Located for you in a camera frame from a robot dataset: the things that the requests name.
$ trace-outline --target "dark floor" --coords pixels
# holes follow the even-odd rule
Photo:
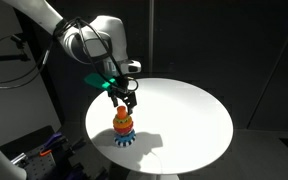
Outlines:
[[[60,131],[72,141],[85,135],[84,128],[76,122],[67,122]],[[220,159],[179,177],[181,180],[288,180],[288,147],[280,138],[288,138],[288,132],[236,129],[231,146]],[[90,141],[70,161],[81,162],[91,177],[103,167],[110,172],[110,180],[125,180],[129,172],[111,164]]]

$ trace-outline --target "equipment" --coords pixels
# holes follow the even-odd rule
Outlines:
[[[3,1],[29,16],[51,34],[53,40],[61,43],[70,57],[83,64],[91,64],[97,72],[92,77],[102,80],[102,87],[105,86],[103,89],[108,91],[108,96],[111,97],[114,107],[118,106],[116,98],[120,98],[126,104],[128,113],[132,113],[133,107],[136,106],[135,90],[137,87],[130,90],[128,84],[129,81],[136,82],[136,80],[125,75],[140,72],[141,64],[128,59],[125,32],[120,19],[110,16],[98,16],[91,23],[87,23],[81,18],[66,21],[45,0]],[[37,63],[37,66],[42,63],[39,71],[42,71],[46,64],[52,43]],[[103,62],[104,74],[97,70],[95,64],[98,62]],[[37,75],[24,84],[0,87],[0,89],[21,87],[35,79]],[[0,81],[0,83],[13,82],[19,78]],[[0,179],[20,180],[26,179],[26,177],[26,172],[23,169],[13,165],[0,152]]]

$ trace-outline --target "black background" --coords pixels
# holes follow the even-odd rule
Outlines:
[[[149,77],[149,0],[48,2],[68,20],[80,16],[91,22],[97,15],[120,18],[128,56],[139,58],[143,66],[137,76]],[[38,38],[30,45],[43,49],[50,35],[31,25]],[[207,90],[228,109],[235,128],[246,128],[287,35],[288,0],[156,0],[153,77],[178,79]],[[92,68],[69,58],[57,45],[47,70],[63,118],[83,121],[100,93],[83,82]],[[288,131],[288,45],[249,128]]]

